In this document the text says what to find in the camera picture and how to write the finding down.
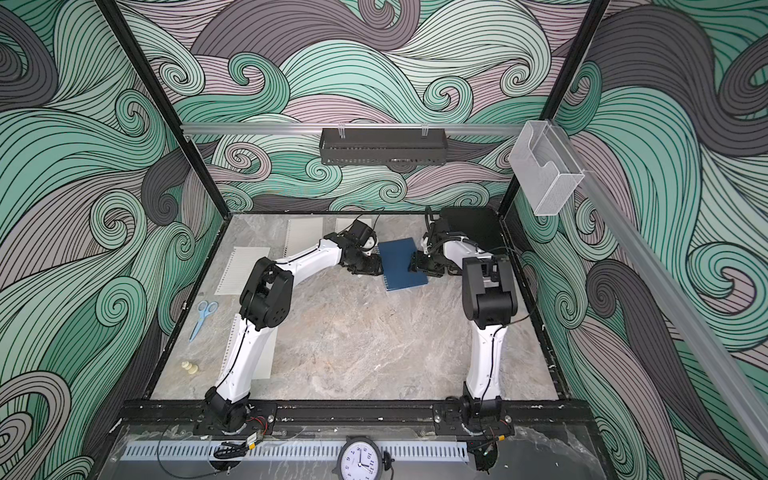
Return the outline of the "blue cover notebook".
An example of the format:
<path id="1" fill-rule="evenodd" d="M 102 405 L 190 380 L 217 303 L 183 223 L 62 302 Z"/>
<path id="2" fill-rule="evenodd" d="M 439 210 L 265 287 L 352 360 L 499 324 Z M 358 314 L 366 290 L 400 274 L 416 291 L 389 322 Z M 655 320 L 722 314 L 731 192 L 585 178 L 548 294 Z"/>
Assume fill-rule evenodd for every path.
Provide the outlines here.
<path id="1" fill-rule="evenodd" d="M 381 242 L 378 246 L 387 291 L 398 291 L 428 284 L 423 272 L 409 270 L 411 257 L 417 252 L 412 238 Z"/>

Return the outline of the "torn lined notebook page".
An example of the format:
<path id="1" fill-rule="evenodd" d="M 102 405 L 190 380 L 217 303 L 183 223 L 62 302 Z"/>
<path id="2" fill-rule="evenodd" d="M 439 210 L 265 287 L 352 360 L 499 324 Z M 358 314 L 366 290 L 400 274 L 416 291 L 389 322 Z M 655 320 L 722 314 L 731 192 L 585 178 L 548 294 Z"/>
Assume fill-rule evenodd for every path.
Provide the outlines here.
<path id="1" fill-rule="evenodd" d="M 236 246 L 229 256 L 222 276 L 217 284 L 216 296 L 239 296 L 255 266 L 262 257 L 270 253 L 269 247 Z"/>

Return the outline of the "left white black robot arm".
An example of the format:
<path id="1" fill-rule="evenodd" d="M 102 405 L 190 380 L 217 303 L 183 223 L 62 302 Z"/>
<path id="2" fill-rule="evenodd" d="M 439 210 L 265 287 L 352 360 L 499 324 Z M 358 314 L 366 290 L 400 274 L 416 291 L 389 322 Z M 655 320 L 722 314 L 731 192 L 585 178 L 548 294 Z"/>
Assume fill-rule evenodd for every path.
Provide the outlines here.
<path id="1" fill-rule="evenodd" d="M 255 263 L 239 297 L 220 375 L 204 396 L 222 432 L 233 435 L 248 422 L 253 372 L 268 340 L 290 313 L 294 287 L 336 266 L 353 275 L 382 275 L 381 257 L 373 251 L 376 245 L 375 231 L 355 221 L 292 256 L 262 257 Z"/>

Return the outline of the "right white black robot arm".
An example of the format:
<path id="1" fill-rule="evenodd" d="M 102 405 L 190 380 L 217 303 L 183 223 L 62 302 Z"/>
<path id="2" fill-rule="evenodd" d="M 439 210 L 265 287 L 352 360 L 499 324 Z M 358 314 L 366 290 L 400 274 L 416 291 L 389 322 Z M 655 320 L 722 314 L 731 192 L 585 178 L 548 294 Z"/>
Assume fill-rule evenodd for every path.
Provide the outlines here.
<path id="1" fill-rule="evenodd" d="M 501 419 L 500 364 L 508 327 L 518 311 L 511 259 L 463 235 L 425 237 L 412 255 L 409 270 L 431 277 L 461 277 L 461 301 L 471 323 L 471 359 L 458 398 L 459 415 L 473 421 Z"/>

